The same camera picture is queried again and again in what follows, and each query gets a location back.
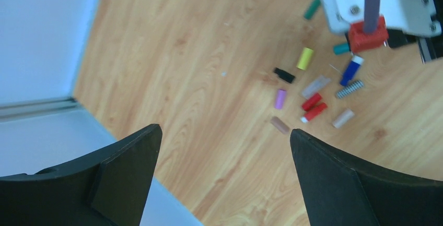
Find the yellow marker cap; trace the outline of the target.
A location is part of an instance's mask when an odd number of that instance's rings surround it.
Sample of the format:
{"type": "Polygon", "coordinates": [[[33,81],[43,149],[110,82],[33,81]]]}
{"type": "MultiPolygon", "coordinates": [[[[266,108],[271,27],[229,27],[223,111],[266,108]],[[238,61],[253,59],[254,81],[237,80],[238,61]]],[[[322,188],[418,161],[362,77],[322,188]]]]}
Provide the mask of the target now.
{"type": "Polygon", "coordinates": [[[308,47],[303,48],[296,67],[301,70],[306,70],[313,56],[313,52],[313,49],[308,47]]]}

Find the black marker cap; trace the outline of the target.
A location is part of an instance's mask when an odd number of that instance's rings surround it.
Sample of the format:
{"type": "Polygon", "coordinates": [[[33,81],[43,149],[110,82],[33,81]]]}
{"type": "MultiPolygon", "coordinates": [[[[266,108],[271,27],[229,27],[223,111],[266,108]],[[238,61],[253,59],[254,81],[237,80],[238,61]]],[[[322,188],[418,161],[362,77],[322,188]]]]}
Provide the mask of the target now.
{"type": "Polygon", "coordinates": [[[294,82],[294,80],[296,79],[295,75],[292,75],[291,73],[282,70],[280,68],[275,67],[273,70],[273,73],[281,80],[292,84],[294,82]]]}

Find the clear gel pen cap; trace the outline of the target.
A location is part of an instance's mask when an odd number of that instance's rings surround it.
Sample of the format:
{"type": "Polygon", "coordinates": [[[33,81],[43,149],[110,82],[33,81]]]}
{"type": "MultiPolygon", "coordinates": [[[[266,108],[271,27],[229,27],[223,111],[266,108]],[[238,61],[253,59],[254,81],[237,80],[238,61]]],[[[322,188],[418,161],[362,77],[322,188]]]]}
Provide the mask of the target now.
{"type": "Polygon", "coordinates": [[[305,99],[310,99],[312,96],[318,93],[322,88],[324,88],[330,82],[331,78],[327,78],[324,77],[323,75],[320,75],[301,92],[301,95],[305,99]]]}

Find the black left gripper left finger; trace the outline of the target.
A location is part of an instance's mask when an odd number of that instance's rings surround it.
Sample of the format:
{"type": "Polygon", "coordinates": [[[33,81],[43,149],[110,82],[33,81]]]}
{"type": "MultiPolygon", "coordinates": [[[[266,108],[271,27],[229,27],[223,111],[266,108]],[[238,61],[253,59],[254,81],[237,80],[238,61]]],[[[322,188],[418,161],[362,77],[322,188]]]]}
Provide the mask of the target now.
{"type": "Polygon", "coordinates": [[[160,151],[150,124],[35,174],[1,178],[1,225],[139,225],[160,151]]]}

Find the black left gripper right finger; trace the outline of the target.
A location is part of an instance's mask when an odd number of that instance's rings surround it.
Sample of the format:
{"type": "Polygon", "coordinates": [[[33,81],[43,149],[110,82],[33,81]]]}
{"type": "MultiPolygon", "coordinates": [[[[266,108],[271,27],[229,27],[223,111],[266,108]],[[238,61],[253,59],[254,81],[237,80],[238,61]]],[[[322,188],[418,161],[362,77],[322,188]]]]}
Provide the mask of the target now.
{"type": "Polygon", "coordinates": [[[442,182],[390,170],[302,129],[290,135],[311,225],[442,225],[442,182]]]}

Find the pink marker cap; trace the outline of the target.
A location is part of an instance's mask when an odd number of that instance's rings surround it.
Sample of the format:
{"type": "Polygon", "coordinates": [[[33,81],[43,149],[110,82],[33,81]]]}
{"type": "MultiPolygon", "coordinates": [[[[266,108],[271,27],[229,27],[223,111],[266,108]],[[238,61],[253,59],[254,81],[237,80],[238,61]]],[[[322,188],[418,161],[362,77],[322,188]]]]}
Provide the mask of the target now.
{"type": "Polygon", "coordinates": [[[281,110],[286,100],[287,91],[285,89],[278,89],[276,92],[274,108],[281,110]]]}

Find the blue pen cap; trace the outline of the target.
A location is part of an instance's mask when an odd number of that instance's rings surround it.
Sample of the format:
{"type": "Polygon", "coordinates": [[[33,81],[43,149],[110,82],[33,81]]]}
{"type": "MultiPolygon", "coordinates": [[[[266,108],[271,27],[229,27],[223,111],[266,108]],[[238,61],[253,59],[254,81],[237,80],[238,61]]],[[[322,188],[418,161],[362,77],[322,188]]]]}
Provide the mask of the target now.
{"type": "Polygon", "coordinates": [[[352,59],[350,60],[347,68],[345,69],[344,73],[342,74],[342,79],[340,81],[341,86],[347,86],[348,83],[355,77],[356,73],[358,72],[359,68],[363,64],[364,59],[360,56],[354,55],[352,59]]]}

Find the houndstooth pen cap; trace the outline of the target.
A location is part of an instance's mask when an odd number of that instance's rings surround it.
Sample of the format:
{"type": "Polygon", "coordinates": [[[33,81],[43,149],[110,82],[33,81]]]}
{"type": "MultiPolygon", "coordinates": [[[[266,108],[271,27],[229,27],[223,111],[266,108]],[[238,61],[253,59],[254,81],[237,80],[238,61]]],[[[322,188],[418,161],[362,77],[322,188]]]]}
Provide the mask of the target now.
{"type": "Polygon", "coordinates": [[[354,93],[355,91],[361,89],[362,87],[364,87],[363,81],[357,80],[357,81],[354,81],[354,82],[350,83],[349,85],[345,86],[343,89],[339,90],[335,94],[335,96],[338,99],[342,99],[342,98],[354,93]]]}

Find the beige marker cap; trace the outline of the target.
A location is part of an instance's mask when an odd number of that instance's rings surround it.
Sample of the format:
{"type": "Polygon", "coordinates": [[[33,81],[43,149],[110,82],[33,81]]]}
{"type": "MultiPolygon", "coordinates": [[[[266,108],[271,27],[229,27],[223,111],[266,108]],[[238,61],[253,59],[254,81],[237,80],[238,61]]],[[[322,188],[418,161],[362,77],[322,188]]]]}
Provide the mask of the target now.
{"type": "Polygon", "coordinates": [[[346,124],[354,116],[355,116],[355,113],[352,110],[346,109],[333,121],[332,125],[335,128],[341,128],[344,124],[346,124]]]}

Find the brown marker cap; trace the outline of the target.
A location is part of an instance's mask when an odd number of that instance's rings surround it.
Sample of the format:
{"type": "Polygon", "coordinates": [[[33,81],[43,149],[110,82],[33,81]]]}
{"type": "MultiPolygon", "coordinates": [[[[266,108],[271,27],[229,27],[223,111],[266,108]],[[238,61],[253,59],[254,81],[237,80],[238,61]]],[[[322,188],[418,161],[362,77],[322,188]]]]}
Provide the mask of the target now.
{"type": "Polygon", "coordinates": [[[276,116],[271,118],[270,123],[282,134],[288,134],[290,132],[289,126],[287,126],[280,118],[276,116]]]}

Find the dark green marker cap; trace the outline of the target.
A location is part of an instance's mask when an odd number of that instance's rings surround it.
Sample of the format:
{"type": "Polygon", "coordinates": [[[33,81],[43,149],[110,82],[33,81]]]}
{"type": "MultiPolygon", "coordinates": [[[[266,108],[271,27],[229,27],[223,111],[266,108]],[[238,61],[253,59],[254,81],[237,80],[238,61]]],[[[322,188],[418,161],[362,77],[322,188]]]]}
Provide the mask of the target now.
{"type": "Polygon", "coordinates": [[[318,11],[318,9],[320,8],[320,6],[321,6],[321,0],[312,0],[310,5],[306,9],[303,17],[306,20],[311,20],[318,11]]]}

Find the teal marker cap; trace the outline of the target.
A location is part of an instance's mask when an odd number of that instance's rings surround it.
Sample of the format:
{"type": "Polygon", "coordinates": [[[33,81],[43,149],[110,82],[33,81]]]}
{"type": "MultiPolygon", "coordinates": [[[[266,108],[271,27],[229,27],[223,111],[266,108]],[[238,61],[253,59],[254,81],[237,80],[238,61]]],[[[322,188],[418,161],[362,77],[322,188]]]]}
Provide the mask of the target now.
{"type": "Polygon", "coordinates": [[[347,42],[337,44],[333,47],[333,52],[335,55],[341,55],[349,53],[351,51],[350,46],[347,42]]]}

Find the red marker cap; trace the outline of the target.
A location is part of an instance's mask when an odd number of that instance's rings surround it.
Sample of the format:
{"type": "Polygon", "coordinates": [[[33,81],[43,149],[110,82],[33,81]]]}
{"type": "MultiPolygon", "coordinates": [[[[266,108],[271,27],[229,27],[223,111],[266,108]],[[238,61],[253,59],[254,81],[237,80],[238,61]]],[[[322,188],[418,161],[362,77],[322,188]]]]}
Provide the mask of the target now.
{"type": "Polygon", "coordinates": [[[304,111],[310,111],[312,108],[314,108],[318,102],[322,100],[322,96],[317,92],[314,95],[312,95],[309,99],[307,99],[302,105],[301,108],[304,111]]]}
{"type": "Polygon", "coordinates": [[[310,122],[312,119],[314,119],[315,117],[317,117],[318,115],[320,115],[324,110],[326,110],[328,108],[326,103],[320,103],[319,105],[311,108],[309,111],[307,111],[301,118],[300,120],[303,123],[308,123],[310,122]]]}

